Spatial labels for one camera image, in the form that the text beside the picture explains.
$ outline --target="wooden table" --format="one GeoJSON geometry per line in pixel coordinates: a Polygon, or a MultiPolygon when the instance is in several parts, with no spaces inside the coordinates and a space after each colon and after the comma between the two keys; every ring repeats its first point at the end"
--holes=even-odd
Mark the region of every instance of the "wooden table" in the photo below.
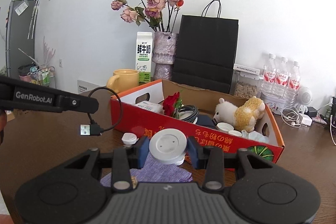
{"type": "MultiPolygon", "coordinates": [[[[99,90],[95,97],[100,108],[93,118],[100,126],[110,126],[109,94],[99,90]]],[[[320,192],[321,206],[314,223],[336,223],[336,147],[323,126],[313,123],[308,128],[291,128],[276,120],[286,148],[278,164],[313,183],[320,192]]],[[[85,113],[29,112],[10,121],[0,147],[0,189],[15,224],[22,223],[14,205],[17,189],[24,182],[84,152],[99,147],[109,152],[122,145],[122,133],[109,131],[100,137],[79,135],[79,125],[88,123],[85,113]]],[[[188,163],[183,167],[201,183],[204,171],[195,171],[188,163]]],[[[233,173],[225,172],[226,185],[234,183],[233,173]]]]}

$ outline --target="purple cloth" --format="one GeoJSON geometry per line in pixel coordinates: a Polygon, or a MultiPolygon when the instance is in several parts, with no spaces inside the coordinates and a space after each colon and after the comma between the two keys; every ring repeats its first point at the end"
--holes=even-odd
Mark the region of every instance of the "purple cloth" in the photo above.
{"type": "MultiPolygon", "coordinates": [[[[190,182],[193,180],[191,173],[175,164],[161,164],[148,153],[142,169],[131,169],[131,176],[138,182],[190,182]]],[[[111,187],[111,173],[100,180],[105,187],[111,187]]]]}

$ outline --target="black bag handle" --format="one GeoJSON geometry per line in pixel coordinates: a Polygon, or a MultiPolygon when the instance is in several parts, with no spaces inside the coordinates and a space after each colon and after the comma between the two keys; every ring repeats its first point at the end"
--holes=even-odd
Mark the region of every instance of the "black bag handle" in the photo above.
{"type": "Polygon", "coordinates": [[[204,10],[203,10],[203,12],[202,12],[201,17],[203,16],[203,13],[204,13],[205,9],[207,9],[207,10],[205,11],[204,16],[205,16],[205,17],[207,16],[207,12],[208,12],[208,10],[209,10],[210,5],[211,5],[213,2],[215,2],[215,1],[218,1],[218,2],[219,2],[219,7],[218,7],[218,12],[217,12],[217,17],[219,18],[219,17],[221,16],[221,12],[222,12],[221,1],[220,1],[220,0],[213,0],[213,1],[210,2],[208,5],[206,5],[206,7],[204,8],[204,10]]]}

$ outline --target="gray refrigerator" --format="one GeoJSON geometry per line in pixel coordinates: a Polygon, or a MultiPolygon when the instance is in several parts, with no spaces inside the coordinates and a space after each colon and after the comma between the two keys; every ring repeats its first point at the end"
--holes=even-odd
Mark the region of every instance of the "gray refrigerator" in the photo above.
{"type": "Polygon", "coordinates": [[[18,48],[34,58],[35,35],[32,38],[30,33],[29,39],[27,37],[35,1],[28,0],[29,6],[22,14],[17,15],[15,8],[20,3],[22,0],[13,0],[10,3],[6,30],[7,75],[15,79],[19,79],[19,67],[32,63],[32,60],[20,52],[18,48]]]}

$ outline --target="white and yellow stuffed animal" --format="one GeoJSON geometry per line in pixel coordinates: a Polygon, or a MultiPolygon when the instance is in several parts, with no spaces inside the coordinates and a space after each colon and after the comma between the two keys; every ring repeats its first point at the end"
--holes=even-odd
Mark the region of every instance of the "white and yellow stuffed animal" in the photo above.
{"type": "Polygon", "coordinates": [[[241,107],[236,107],[220,98],[214,118],[217,122],[229,123],[235,130],[246,130],[250,133],[254,130],[257,120],[263,117],[264,111],[265,104],[263,100],[255,96],[247,100],[241,107]]]}

